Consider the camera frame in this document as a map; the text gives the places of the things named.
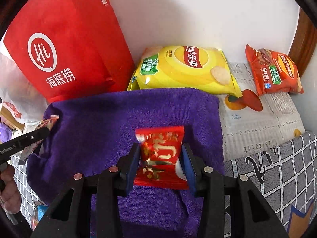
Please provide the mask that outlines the left hand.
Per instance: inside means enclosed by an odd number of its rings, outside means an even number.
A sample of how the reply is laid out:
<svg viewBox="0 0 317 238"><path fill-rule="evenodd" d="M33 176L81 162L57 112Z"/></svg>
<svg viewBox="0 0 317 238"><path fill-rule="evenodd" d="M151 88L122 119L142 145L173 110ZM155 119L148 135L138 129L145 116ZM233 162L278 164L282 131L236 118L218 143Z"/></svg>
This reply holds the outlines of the left hand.
<svg viewBox="0 0 317 238"><path fill-rule="evenodd" d="M1 173L1 180L5 183L5 188L1 192L1 202L3 208L11 214L16 214L20 211L21 195L14 180L15 169L12 165Z"/></svg>

